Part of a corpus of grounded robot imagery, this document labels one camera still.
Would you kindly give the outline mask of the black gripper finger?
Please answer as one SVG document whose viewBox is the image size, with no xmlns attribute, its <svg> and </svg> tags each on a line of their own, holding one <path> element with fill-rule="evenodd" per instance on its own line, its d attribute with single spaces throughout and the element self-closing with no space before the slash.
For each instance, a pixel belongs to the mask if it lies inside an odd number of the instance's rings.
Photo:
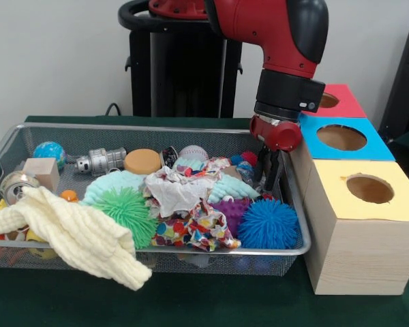
<svg viewBox="0 0 409 327">
<path fill-rule="evenodd" d="M 275 182 L 279 180 L 281 175 L 281 151 L 270 151 L 265 160 L 265 192 L 273 191 Z"/>
<path fill-rule="evenodd" d="M 259 170 L 262 172 L 264 183 L 270 176 L 271 169 L 272 169 L 272 153 L 266 147 L 262 147 L 259 154 L 258 154 L 258 166 Z"/>
</svg>

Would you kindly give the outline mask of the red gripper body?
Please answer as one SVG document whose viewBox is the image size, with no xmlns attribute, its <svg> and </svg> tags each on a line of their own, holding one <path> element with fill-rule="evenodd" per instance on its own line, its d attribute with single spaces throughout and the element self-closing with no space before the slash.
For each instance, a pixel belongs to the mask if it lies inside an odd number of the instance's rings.
<svg viewBox="0 0 409 327">
<path fill-rule="evenodd" d="M 302 141 L 297 123 L 279 121 L 266 116 L 253 116 L 249 129 L 255 139 L 260 140 L 271 151 L 295 150 Z"/>
</svg>

